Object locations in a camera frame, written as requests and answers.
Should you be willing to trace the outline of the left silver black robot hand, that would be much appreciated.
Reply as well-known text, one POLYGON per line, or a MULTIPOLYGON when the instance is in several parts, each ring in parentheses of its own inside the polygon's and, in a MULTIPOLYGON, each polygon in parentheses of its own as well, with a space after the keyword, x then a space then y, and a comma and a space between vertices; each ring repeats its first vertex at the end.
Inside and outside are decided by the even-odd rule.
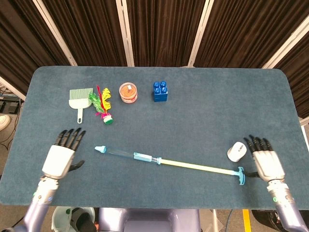
POLYGON ((84 160, 73 164, 75 152, 86 131, 81 128, 63 130, 57 137, 55 143, 50 147, 42 167, 44 176, 60 180, 68 172, 79 169, 84 160))

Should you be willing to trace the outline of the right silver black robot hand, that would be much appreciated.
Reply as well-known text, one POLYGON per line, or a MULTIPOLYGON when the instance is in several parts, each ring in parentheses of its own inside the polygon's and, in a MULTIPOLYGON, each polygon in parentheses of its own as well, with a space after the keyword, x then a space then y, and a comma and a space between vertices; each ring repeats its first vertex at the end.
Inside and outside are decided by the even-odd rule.
POLYGON ((261 178, 265 182, 284 181, 285 172, 270 142, 266 138, 261 139, 252 135, 249 137, 250 139, 244 137, 244 140, 252 154, 257 171, 245 172, 245 175, 251 178, 261 178))

